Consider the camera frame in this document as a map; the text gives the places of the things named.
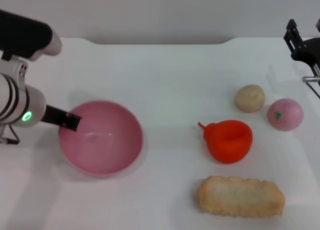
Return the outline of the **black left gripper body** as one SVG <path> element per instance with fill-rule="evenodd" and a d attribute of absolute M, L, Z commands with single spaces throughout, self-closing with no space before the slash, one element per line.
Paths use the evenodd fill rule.
<path fill-rule="evenodd" d="M 58 109 L 56 107 L 47 105 L 45 108 L 44 115 L 41 119 L 41 122 L 66 127 L 66 117 L 68 112 L 65 110 Z"/>

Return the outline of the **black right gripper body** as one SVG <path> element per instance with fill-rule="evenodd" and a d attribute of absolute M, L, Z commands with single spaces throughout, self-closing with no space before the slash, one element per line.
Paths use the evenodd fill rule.
<path fill-rule="evenodd" d="M 320 72 L 320 38 L 315 37 L 308 40 L 294 39 L 291 41 L 294 50 L 291 58 L 294 61 L 307 64 L 313 73 Z"/>

